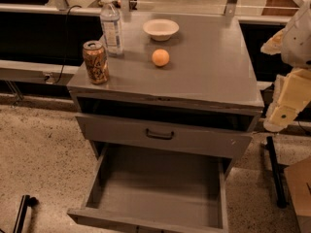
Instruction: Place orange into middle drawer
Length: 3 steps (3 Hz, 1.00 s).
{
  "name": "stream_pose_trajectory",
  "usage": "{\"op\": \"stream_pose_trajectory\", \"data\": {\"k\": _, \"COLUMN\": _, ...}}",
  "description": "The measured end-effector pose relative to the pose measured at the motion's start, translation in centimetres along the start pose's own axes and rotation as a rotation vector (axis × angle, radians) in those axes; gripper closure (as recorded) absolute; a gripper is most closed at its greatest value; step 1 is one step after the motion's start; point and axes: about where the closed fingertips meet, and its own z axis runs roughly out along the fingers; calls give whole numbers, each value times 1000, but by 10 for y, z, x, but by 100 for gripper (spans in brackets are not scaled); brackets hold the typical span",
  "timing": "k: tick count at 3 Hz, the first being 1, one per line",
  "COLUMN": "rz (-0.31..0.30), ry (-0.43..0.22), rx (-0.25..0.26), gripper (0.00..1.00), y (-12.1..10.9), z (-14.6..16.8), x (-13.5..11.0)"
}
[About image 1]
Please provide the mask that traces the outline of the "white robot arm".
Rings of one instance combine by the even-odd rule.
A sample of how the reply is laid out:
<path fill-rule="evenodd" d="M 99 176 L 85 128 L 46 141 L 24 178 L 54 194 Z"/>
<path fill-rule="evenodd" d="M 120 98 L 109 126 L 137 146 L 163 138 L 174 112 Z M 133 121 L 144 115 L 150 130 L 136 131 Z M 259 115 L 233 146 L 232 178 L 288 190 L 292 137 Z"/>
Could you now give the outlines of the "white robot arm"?
<path fill-rule="evenodd" d="M 306 1 L 284 29 L 274 34 L 260 49 L 269 55 L 281 54 L 292 67 L 286 76 L 277 75 L 272 102 L 265 114 L 267 131 L 287 128 L 311 102 L 311 4 Z"/>

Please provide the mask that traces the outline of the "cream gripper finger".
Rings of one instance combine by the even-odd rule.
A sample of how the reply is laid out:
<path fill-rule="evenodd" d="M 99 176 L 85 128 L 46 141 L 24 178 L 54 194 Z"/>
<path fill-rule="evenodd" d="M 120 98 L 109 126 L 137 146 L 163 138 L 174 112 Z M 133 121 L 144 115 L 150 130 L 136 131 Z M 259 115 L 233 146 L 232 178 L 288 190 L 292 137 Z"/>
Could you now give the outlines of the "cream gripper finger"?
<path fill-rule="evenodd" d="M 275 33 L 267 42 L 262 45 L 260 51 L 269 55 L 280 53 L 283 42 L 283 33 L 283 29 Z"/>
<path fill-rule="evenodd" d="M 263 127 L 269 132 L 287 128 L 311 102 L 311 71 L 293 68 L 287 76 L 278 75 L 272 102 L 265 114 Z"/>

